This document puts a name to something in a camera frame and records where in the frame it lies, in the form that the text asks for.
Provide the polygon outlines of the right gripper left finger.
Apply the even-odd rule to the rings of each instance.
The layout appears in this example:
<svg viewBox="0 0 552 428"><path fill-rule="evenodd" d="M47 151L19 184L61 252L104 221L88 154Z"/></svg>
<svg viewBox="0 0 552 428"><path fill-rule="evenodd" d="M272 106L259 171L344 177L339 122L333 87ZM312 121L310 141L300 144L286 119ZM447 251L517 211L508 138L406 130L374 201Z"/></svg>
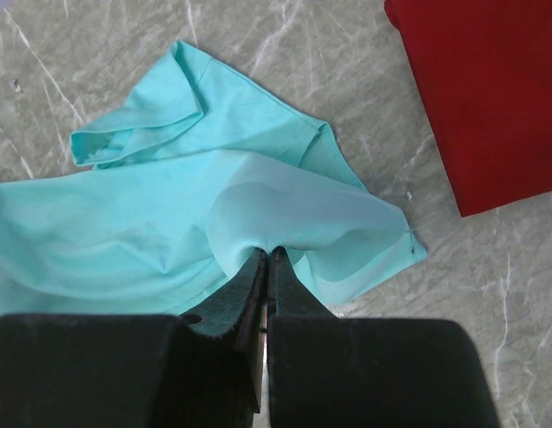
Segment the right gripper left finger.
<svg viewBox="0 0 552 428"><path fill-rule="evenodd" d="M222 342L235 356L254 413L261 406L265 340L260 330L266 318L267 280L268 255L255 249L232 279L181 315L194 332Z"/></svg>

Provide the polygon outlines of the teal t shirt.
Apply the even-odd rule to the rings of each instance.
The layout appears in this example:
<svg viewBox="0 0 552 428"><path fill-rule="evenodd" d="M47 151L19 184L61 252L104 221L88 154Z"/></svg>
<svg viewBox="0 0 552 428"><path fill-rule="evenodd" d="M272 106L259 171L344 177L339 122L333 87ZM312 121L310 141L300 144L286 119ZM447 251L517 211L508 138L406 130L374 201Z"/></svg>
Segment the teal t shirt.
<svg viewBox="0 0 552 428"><path fill-rule="evenodd" d="M280 246L334 306L426 256L327 122L184 42L70 149L77 173L0 183L0 315L179 315Z"/></svg>

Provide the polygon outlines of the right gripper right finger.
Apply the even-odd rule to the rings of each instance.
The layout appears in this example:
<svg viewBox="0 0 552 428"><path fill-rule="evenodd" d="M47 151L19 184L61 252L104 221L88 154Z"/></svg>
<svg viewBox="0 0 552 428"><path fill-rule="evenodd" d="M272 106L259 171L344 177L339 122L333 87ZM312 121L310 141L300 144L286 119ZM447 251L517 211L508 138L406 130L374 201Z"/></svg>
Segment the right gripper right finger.
<svg viewBox="0 0 552 428"><path fill-rule="evenodd" d="M337 318L295 275L284 247L269 258L268 319L276 317Z"/></svg>

